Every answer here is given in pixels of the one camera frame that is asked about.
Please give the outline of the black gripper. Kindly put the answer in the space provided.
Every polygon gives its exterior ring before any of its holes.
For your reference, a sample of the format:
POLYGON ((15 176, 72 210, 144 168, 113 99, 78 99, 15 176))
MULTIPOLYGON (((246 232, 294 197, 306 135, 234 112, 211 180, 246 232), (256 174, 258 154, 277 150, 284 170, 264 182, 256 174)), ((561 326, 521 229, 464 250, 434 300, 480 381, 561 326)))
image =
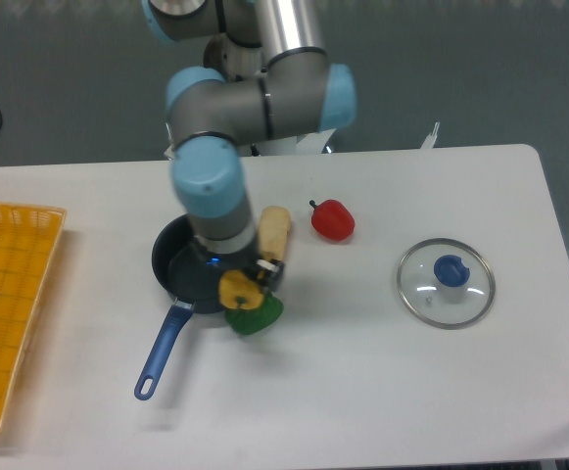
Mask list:
POLYGON ((267 260, 259 251, 259 241, 255 237, 249 245, 239 252, 218 254, 209 251, 196 237, 189 246, 197 259, 204 265, 219 272, 241 270, 257 283, 263 294, 275 292, 284 277, 285 263, 278 259, 267 260))

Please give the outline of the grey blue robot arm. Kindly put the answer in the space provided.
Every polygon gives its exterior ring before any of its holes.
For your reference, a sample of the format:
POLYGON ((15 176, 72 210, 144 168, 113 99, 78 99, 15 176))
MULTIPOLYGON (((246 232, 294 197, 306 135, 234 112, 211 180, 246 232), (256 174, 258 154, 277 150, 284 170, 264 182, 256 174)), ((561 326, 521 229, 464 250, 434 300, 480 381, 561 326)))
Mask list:
POLYGON ((352 71, 329 61, 312 1, 146 1, 150 28, 167 41, 218 35, 255 52, 248 71, 192 67, 166 86, 171 181, 200 254, 242 270, 261 290, 281 276, 261 256, 239 149, 350 125, 357 111, 352 71))

